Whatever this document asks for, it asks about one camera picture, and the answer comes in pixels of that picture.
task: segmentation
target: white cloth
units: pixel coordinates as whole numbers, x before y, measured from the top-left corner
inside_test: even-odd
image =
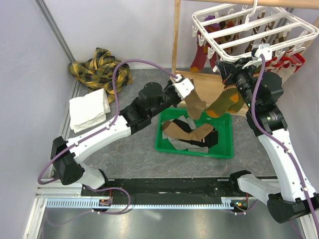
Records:
[[[70,127],[75,133],[106,120],[110,106],[104,89],[70,99]]]

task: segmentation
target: olive green sock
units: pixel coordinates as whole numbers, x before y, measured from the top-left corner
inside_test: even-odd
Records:
[[[223,92],[207,109],[206,113],[212,118],[221,117],[239,100],[235,85],[225,86]]]
[[[245,101],[239,93],[238,93],[238,97],[239,97],[238,102],[228,108],[229,113],[235,114],[235,113],[239,112],[241,108],[243,108]]]

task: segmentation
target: gray floor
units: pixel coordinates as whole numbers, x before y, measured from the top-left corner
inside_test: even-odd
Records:
[[[61,224],[85,210],[49,209],[48,218],[52,223]],[[267,207],[258,202],[245,216],[219,210],[147,209],[122,215],[88,214],[61,227],[51,227],[45,222],[43,238],[297,239],[298,236],[288,223],[276,223]]]
[[[132,70],[133,84],[122,87],[119,93],[120,109],[130,104],[147,82],[165,86],[169,77],[160,70]],[[80,95],[88,93],[81,86]],[[111,103],[110,119],[115,113]],[[256,176],[274,176],[275,172],[261,143],[246,123],[245,117],[232,116],[234,157],[232,159],[205,158],[157,152],[155,138],[158,117],[136,134],[117,140],[92,154],[85,162],[101,168],[110,178],[144,177],[214,177],[247,169]]]

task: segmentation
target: wooden frame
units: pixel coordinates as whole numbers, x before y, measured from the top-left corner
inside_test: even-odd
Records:
[[[193,79],[196,87],[196,91],[203,101],[206,101],[207,106],[211,105],[217,97],[221,94],[224,86],[221,83],[219,75],[192,73],[188,71],[176,70],[177,61],[177,42],[178,42],[178,28],[179,28],[179,15],[180,15],[180,3],[182,0],[175,0],[174,9],[174,33],[173,33],[173,55],[172,55],[172,73],[183,74],[185,77]],[[235,3],[235,4],[247,4],[252,5],[254,0],[187,0],[187,1],[204,1],[204,2],[220,2],[220,3]],[[295,7],[295,8],[311,8],[319,9],[319,0],[258,0],[258,5],[264,6],[281,6],[281,7]],[[311,45],[312,41],[307,43],[306,49]],[[178,106],[186,107],[185,102],[181,102]],[[247,106],[236,113],[239,116],[245,116]]]

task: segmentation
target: reflective metal surface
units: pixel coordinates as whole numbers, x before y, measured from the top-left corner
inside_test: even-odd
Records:
[[[49,209],[48,217],[58,224],[84,211],[87,209]],[[51,227],[45,222],[43,232],[44,239],[298,238],[288,223],[276,223],[260,202],[245,216],[218,210],[136,209],[123,215],[89,213],[61,227]]]

